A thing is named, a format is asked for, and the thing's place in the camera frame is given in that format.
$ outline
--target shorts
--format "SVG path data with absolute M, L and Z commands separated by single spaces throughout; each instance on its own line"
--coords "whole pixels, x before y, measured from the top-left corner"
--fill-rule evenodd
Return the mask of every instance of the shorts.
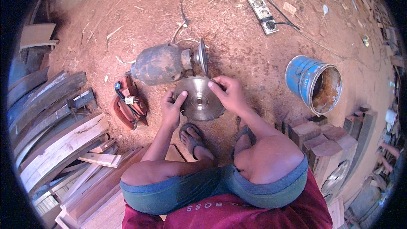
M 120 187 L 130 207 L 151 215 L 168 215 L 220 194 L 234 194 L 251 205 L 274 209 L 297 199 L 307 182 L 307 172 L 308 161 L 304 155 L 293 171 L 270 184 L 253 184 L 234 165 L 226 165 L 145 186 L 131 186 L 120 180 Z

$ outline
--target foot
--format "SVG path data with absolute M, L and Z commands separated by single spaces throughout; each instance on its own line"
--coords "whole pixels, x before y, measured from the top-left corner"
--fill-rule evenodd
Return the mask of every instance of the foot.
M 202 138 L 196 133 L 196 131 L 188 127 L 185 131 L 181 132 L 181 142 L 186 145 L 186 148 L 189 150 L 189 147 L 191 145 L 191 140 L 196 139 L 196 140 L 202 140 Z M 198 160 L 204 159 L 204 158 L 209 158 L 210 160 L 214 160 L 215 157 L 213 156 L 212 152 L 204 147 L 201 147 L 199 145 L 195 146 L 192 155 L 195 156 Z
M 239 124 L 239 131 L 243 128 L 247 126 L 246 121 L 244 121 L 243 119 L 240 120 L 240 124 Z M 240 136 L 240 138 L 236 141 L 236 144 L 234 145 L 234 153 L 233 153 L 233 157 L 236 157 L 236 155 L 241 152 L 242 150 L 248 149 L 252 146 L 252 143 L 250 142 L 250 138 L 249 135 L 242 135 Z

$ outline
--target electrical outlet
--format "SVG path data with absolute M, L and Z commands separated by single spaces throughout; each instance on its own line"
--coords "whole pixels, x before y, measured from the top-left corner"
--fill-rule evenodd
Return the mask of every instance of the electrical outlet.
M 275 23 L 269 8 L 266 5 L 265 0 L 247 0 L 250 3 L 257 19 L 260 22 L 260 26 L 266 35 L 277 32 L 278 28 Z

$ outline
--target circular saw blade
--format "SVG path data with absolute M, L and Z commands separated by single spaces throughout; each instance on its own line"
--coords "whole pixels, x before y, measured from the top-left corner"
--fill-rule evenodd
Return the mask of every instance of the circular saw blade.
M 208 77 L 184 78 L 176 87 L 175 97 L 182 91 L 188 91 L 188 96 L 181 106 L 182 114 L 191 120 L 214 120 L 224 112 L 219 98 L 208 87 Z

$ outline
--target metal bucket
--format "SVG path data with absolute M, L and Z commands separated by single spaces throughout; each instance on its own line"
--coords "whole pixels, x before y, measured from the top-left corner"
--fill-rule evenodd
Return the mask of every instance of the metal bucket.
M 304 55 L 294 57 L 285 70 L 287 87 L 321 116 L 333 109 L 342 92 L 342 77 L 333 64 Z

